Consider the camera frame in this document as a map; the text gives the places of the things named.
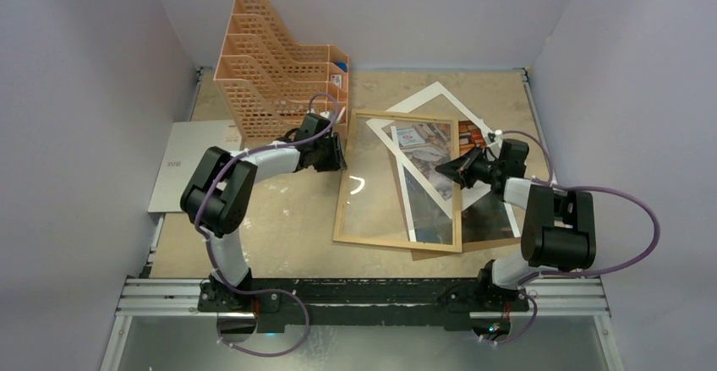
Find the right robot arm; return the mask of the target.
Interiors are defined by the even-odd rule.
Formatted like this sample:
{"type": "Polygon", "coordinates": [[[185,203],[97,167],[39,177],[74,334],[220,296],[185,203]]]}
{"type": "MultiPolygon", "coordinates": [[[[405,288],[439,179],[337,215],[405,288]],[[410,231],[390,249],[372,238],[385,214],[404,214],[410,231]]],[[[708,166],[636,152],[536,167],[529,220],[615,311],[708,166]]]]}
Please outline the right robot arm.
{"type": "Polygon", "coordinates": [[[527,179],[528,153],[527,143],[507,139],[496,157],[486,148],[474,146],[435,169],[460,188],[487,184],[501,201],[524,210],[520,252],[487,265],[484,271],[489,278],[474,288],[476,301],[483,308],[497,308],[506,301],[508,290],[516,291],[533,276],[550,270],[587,270],[595,261],[592,194],[560,191],[527,179]]]}

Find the printed photo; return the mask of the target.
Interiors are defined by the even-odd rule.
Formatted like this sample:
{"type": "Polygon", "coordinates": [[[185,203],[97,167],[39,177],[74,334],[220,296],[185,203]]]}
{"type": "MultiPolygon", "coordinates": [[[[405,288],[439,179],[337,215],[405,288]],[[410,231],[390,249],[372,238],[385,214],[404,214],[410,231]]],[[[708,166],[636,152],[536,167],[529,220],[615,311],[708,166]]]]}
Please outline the printed photo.
{"type": "MultiPolygon", "coordinates": [[[[389,155],[396,167],[394,178],[408,239],[417,243],[453,243],[454,182],[436,171],[439,165],[453,159],[452,126],[395,121],[383,131],[406,159],[400,162],[389,155]]],[[[465,243],[517,239],[513,213],[487,185],[476,184],[462,191],[461,225],[465,243]]]]}

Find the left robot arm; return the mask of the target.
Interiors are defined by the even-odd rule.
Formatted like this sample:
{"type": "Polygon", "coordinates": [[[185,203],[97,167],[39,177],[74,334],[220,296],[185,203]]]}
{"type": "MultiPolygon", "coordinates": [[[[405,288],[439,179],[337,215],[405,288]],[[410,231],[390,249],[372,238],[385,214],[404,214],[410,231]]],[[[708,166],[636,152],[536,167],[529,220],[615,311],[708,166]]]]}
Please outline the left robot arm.
{"type": "Polygon", "coordinates": [[[249,306],[250,268],[239,236],[255,184],[312,168],[336,172],[347,167],[334,121],[316,113],[283,137],[232,154],[210,147],[180,198],[180,208],[202,236],[211,263],[210,281],[221,285],[219,299],[232,311],[249,306]]]}

